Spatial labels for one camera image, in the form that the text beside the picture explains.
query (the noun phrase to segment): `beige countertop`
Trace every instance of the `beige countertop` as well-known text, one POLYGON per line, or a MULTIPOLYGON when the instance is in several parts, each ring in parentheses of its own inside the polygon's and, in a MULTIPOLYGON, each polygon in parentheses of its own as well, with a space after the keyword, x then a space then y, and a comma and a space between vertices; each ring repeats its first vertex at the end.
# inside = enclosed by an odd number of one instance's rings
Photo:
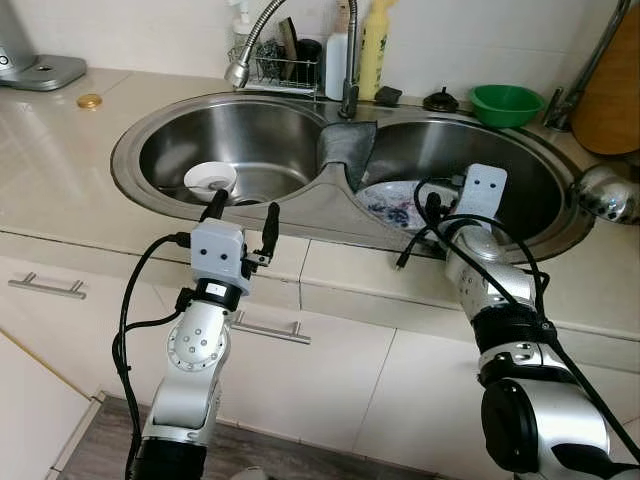
MULTIPOLYGON (((228 90, 217 79, 101 69, 56 92, 0 89, 0 231, 140 254, 159 236, 190 230, 192 222, 125 198, 111 178, 111 149, 144 115, 178 100, 228 90), (85 93, 100 94, 104 103, 95 111, 78 108, 76 99, 85 93)), ((595 162, 570 134, 534 131, 579 167, 595 162)), ((258 238, 251 233, 250 243, 257 244, 258 238)), ((24 250, 10 253, 35 258, 24 250)), ((8 253, 0 250, 0 255, 8 253)), ((417 257, 396 272, 396 254, 293 237, 282 238, 278 253, 262 277, 308 286, 314 295, 325 291, 327 301, 339 291, 460 309, 437 260, 417 257)), ((158 257, 186 259, 177 249, 158 257)), ((640 228, 598 221, 583 242, 541 267, 552 275, 547 311, 559 326, 640 342, 640 228)), ((402 327, 401 318, 372 323, 402 327)))

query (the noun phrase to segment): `stainless steel sink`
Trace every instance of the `stainless steel sink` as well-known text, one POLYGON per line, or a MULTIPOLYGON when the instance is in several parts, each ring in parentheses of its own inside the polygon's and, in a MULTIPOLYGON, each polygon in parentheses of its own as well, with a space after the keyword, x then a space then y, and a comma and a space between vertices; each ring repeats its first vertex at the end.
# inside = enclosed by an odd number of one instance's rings
MULTIPOLYGON (((112 175, 140 205, 197 220, 203 205, 182 186, 184 174, 200 162, 229 162, 238 184, 225 218, 259 229, 266 202, 277 200, 284 234, 400 251, 411 234, 384 224, 358 202, 343 165, 319 167, 316 143, 325 125, 342 121, 338 108, 336 102, 237 93, 178 102, 123 135, 112 154, 112 175)), ((569 193, 578 169, 524 130, 497 131, 466 115, 367 104, 359 106, 355 120, 379 125, 362 188, 463 174, 479 162, 507 170, 498 216, 537 258, 570 248, 593 225, 569 193)), ((522 261, 508 239, 502 240, 510 259, 522 261)), ((421 253, 440 255, 428 246, 421 253)))

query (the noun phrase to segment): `yellow bottle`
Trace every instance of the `yellow bottle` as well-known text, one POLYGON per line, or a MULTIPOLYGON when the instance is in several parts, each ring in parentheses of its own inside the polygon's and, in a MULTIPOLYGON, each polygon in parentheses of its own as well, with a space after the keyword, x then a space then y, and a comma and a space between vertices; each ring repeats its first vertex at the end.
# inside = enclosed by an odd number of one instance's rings
POLYGON ((387 9, 398 0, 373 0, 371 13, 364 24, 360 55, 360 100, 373 100, 380 89, 380 76, 389 33, 387 9))

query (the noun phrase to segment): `wire rack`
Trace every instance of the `wire rack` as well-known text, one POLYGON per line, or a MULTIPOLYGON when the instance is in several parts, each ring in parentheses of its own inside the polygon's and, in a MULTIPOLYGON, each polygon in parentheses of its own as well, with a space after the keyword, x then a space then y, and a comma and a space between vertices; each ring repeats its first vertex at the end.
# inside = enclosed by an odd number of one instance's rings
MULTIPOLYGON (((241 47, 229 50, 229 62, 237 60, 241 53, 241 47)), ((320 61, 252 55, 249 59, 249 81, 244 88, 308 95, 315 101, 320 91, 320 61)))

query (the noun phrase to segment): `cabinet handle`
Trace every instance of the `cabinet handle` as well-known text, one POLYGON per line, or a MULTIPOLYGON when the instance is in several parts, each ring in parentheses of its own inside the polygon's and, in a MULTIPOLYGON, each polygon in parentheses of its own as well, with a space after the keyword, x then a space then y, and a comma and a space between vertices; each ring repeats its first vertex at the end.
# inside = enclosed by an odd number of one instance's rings
POLYGON ((302 343, 304 345, 311 345, 311 337, 300 335, 300 328, 302 324, 295 322, 293 329, 288 332, 286 330, 274 330, 273 328, 259 327, 258 325, 250 325, 244 323, 244 312, 238 312, 238 318, 231 322, 231 328, 240 332, 254 333, 256 335, 262 335, 264 337, 277 338, 279 340, 286 340, 288 342, 302 343))
POLYGON ((33 283, 36 278, 36 274, 29 272, 24 280, 9 280, 7 283, 10 287, 24 288, 26 290, 34 290, 36 292, 51 293, 53 295, 61 295, 63 297, 75 298, 76 300, 84 300, 87 298, 87 294, 78 291, 82 285, 80 280, 76 280, 73 286, 65 290, 64 288, 49 287, 48 285, 38 285, 33 283))

